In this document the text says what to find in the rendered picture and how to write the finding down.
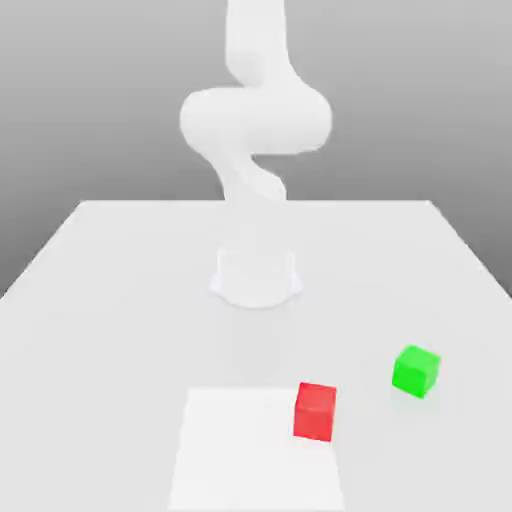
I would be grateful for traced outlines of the small red cube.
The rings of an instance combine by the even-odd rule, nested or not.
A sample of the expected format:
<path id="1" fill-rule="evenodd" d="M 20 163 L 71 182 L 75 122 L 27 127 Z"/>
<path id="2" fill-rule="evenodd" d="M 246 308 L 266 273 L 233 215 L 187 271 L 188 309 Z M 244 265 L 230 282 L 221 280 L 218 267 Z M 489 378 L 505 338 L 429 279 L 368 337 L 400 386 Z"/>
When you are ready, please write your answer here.
<path id="1" fill-rule="evenodd" d="M 301 382 L 294 405 L 293 435 L 330 442 L 336 398 L 335 387 Z"/>

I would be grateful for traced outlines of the small green cube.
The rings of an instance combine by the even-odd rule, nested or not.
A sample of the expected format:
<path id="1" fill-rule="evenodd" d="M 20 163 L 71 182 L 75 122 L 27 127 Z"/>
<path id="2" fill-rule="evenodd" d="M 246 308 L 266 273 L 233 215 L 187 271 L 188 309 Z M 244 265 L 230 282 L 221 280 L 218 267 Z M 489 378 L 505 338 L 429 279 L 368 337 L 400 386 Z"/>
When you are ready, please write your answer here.
<path id="1" fill-rule="evenodd" d="M 405 347 L 395 360 L 392 385 L 423 399 L 437 380 L 441 357 L 415 345 Z"/>

